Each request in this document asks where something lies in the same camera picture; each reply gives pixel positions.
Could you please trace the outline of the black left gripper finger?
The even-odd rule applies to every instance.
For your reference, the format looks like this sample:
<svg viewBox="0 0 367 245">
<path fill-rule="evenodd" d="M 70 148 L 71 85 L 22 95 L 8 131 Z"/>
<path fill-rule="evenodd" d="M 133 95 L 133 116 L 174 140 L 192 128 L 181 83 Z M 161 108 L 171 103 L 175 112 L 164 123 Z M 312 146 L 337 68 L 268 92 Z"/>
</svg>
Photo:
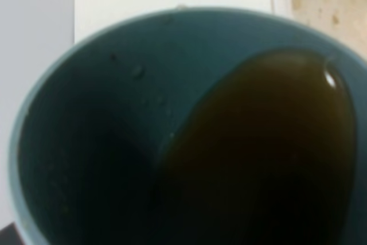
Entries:
<svg viewBox="0 0 367 245">
<path fill-rule="evenodd" d="M 24 245 L 14 223 L 0 230 L 0 245 Z"/>
</svg>

